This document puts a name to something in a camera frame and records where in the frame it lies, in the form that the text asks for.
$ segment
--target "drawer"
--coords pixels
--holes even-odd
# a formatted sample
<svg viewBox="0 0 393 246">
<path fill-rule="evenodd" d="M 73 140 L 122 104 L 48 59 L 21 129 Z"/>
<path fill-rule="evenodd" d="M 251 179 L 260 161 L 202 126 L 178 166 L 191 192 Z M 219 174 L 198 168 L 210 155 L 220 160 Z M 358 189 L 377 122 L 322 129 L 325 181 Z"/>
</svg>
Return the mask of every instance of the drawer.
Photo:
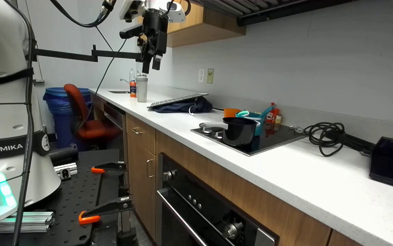
<svg viewBox="0 0 393 246">
<path fill-rule="evenodd" d="M 144 122 L 127 115 L 127 134 L 133 140 L 138 141 L 145 149 L 152 153 L 156 152 L 156 130 Z"/>
</svg>

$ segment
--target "wall outlet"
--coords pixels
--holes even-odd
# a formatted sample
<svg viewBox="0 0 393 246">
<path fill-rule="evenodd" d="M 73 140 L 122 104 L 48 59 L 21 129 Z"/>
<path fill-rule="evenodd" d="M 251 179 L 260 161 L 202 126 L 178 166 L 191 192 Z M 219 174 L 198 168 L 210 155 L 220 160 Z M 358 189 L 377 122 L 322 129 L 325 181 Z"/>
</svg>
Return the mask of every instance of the wall outlet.
<svg viewBox="0 0 393 246">
<path fill-rule="evenodd" d="M 215 69 L 208 69 L 206 84 L 215 82 Z"/>
<path fill-rule="evenodd" d="M 206 78 L 206 70 L 205 69 L 200 69 L 198 70 L 198 84 L 204 84 Z"/>
</svg>

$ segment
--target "white machine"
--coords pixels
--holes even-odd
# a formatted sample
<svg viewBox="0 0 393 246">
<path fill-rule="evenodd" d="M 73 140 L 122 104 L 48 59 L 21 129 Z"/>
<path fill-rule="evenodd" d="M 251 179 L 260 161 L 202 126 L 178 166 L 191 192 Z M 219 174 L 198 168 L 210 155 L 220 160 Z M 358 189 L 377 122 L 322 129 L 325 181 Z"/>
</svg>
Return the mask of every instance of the white machine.
<svg viewBox="0 0 393 246">
<path fill-rule="evenodd" d="M 105 0 L 96 23 L 101 23 L 114 6 L 115 0 Z M 168 22 L 183 22 L 186 14 L 180 4 L 168 0 L 125 0 L 122 19 L 130 22 L 138 15 L 144 17 L 144 25 L 131 32 L 130 37 L 140 38 L 142 58 L 140 62 L 144 62 L 144 67 L 148 69 L 153 59 L 153 67 L 160 69 L 160 59 L 167 52 Z M 60 186 L 48 156 L 49 141 L 43 130 L 34 90 L 28 89 L 33 77 L 26 62 L 28 52 L 26 22 L 15 8 L 0 0 L 0 220 L 11 216 L 19 204 L 32 205 L 41 201 Z M 32 100 L 30 114 L 26 111 L 29 100 Z M 33 116 L 33 126 L 29 125 L 30 116 Z M 26 141 L 29 127 L 34 127 L 33 144 Z M 25 153 L 29 146 L 33 148 L 33 155 L 26 170 Z M 24 174 L 28 171 L 30 174 L 28 192 L 25 201 L 19 201 L 22 181 L 26 177 Z"/>
</svg>

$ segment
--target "office chair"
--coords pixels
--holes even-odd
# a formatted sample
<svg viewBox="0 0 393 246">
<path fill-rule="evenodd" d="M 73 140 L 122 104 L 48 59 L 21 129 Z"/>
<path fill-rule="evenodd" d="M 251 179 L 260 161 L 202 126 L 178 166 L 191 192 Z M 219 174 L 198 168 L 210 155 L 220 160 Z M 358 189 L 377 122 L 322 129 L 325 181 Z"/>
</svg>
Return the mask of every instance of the office chair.
<svg viewBox="0 0 393 246">
<path fill-rule="evenodd" d="M 74 112 L 73 133 L 79 141 L 103 149 L 110 141 L 122 134 L 122 130 L 108 119 L 90 118 L 88 104 L 75 85 L 66 84 L 64 90 Z"/>
</svg>

